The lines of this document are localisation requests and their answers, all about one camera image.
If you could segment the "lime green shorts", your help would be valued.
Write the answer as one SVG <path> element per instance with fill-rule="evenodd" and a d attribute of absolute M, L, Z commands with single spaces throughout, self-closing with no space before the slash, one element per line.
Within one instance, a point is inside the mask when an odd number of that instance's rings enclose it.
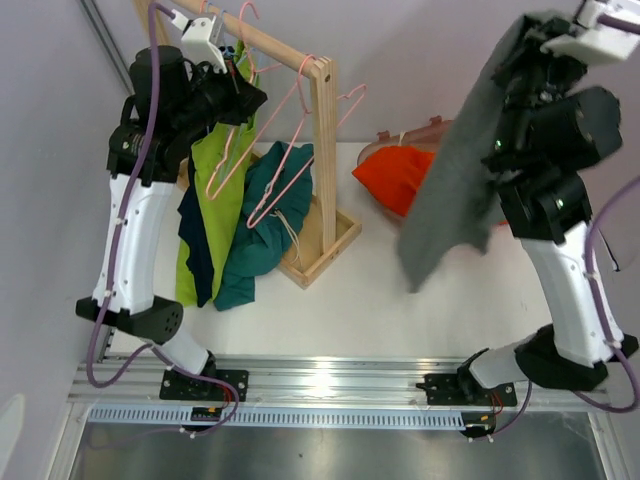
<path fill-rule="evenodd" d="M 218 294 L 224 266 L 239 222 L 244 200 L 245 175 L 249 167 L 249 157 L 245 152 L 256 136 L 256 117 L 252 116 L 247 123 L 237 127 L 230 147 L 229 160 L 219 170 L 215 187 L 241 157 L 244 159 L 220 194 L 211 201 L 206 198 L 205 190 L 212 172 L 222 159 L 227 136 L 232 127 L 222 123 L 211 127 L 208 132 L 201 134 L 200 138 L 195 141 L 189 154 L 195 164 L 195 188 L 215 269 L 213 296 L 206 304 L 212 302 Z M 197 306 L 193 276 L 185 265 L 188 251 L 188 246 L 180 238 L 176 264 L 175 298 L 185 307 Z"/>

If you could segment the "teal shorts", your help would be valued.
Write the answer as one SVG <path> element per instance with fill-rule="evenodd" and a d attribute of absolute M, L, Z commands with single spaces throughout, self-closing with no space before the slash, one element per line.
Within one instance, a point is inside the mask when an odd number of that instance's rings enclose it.
<path fill-rule="evenodd" d="M 255 301 L 255 279 L 275 269 L 309 213 L 313 145 L 277 141 L 248 169 L 240 220 L 214 307 L 226 311 Z"/>

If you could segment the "grey shorts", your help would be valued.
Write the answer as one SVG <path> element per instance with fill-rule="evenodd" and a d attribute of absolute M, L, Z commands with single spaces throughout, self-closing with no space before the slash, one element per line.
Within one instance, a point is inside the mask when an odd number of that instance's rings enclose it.
<path fill-rule="evenodd" d="M 486 253 L 491 225 L 503 218 L 482 159 L 493 150 L 505 98 L 505 89 L 492 75 L 515 49 L 525 23 L 522 14 L 494 47 L 444 134 L 402 224 L 396 252 L 411 293 L 420 290 L 452 248 L 468 245 Z"/>

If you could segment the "orange shorts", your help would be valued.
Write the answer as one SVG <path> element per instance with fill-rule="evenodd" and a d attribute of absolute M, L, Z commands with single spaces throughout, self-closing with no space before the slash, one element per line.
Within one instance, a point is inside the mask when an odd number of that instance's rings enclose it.
<path fill-rule="evenodd" d="M 352 175 L 383 207 L 405 217 L 434 160 L 434 152 L 386 146 L 369 155 Z"/>

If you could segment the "navy blue shorts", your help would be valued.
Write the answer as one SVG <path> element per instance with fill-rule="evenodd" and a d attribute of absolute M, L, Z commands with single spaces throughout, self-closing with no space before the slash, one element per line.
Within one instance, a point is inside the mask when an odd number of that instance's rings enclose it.
<path fill-rule="evenodd" d="M 193 276 L 196 305 L 202 308 L 212 299 L 215 269 L 196 193 L 195 173 L 194 160 L 189 157 L 187 160 L 189 186 L 178 207 L 178 212 L 181 215 L 178 235 L 189 249 L 185 265 Z"/>

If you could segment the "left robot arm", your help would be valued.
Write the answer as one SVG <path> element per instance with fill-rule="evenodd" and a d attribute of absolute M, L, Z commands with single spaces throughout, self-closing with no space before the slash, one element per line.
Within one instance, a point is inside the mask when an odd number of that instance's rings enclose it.
<path fill-rule="evenodd" d="M 110 225 L 93 293 L 77 316 L 148 342 L 197 400 L 216 390 L 213 355 L 182 326 L 183 308 L 153 292 L 162 218 L 179 167 L 196 140 L 218 123 L 241 125 L 267 99 L 216 46 L 161 45 L 139 51 L 129 67 L 132 95 L 109 138 Z"/>

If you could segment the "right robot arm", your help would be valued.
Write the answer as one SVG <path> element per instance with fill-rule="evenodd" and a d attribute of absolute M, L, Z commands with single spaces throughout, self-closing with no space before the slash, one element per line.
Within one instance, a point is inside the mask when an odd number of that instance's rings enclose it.
<path fill-rule="evenodd" d="M 621 106 L 603 86 L 579 87 L 591 65 L 610 61 L 606 46 L 626 57 L 636 44 L 633 33 L 557 14 L 527 15 L 492 72 L 500 112 L 484 164 L 535 268 L 551 321 L 521 341 L 470 357 L 456 380 L 468 403 L 519 381 L 590 392 L 605 381 L 610 363 L 626 363 L 638 351 L 599 281 L 596 221 L 581 178 L 622 147 Z"/>

